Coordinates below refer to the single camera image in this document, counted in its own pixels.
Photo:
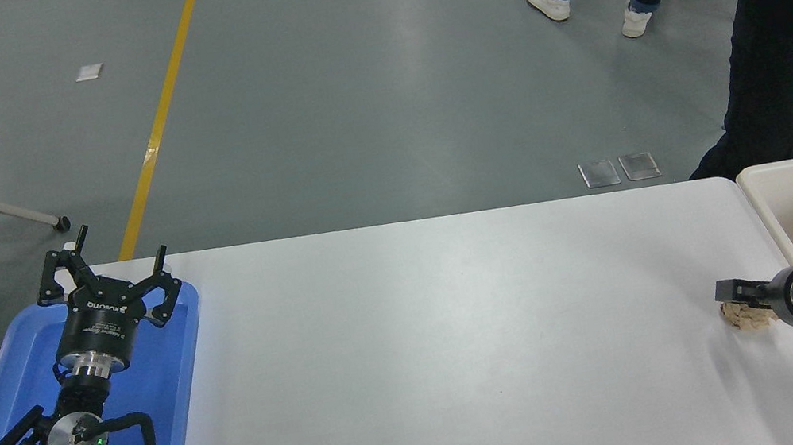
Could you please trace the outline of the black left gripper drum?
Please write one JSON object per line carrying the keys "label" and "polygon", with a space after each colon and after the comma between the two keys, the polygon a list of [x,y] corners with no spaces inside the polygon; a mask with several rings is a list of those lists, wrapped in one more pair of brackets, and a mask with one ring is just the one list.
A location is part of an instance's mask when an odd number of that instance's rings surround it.
{"label": "black left gripper drum", "polygon": [[56,363],[74,371],[82,357],[105,356],[99,365],[109,366],[110,373],[126,370],[138,324],[146,315],[143,297],[148,291],[126,280],[76,288],[68,299]]}

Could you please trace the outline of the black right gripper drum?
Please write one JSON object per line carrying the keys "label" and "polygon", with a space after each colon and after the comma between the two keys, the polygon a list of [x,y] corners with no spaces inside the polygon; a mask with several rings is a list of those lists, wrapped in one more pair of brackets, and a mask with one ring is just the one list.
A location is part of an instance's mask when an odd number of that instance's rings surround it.
{"label": "black right gripper drum", "polygon": [[766,301],[778,319],[793,327],[793,266],[781,269],[766,285]]}

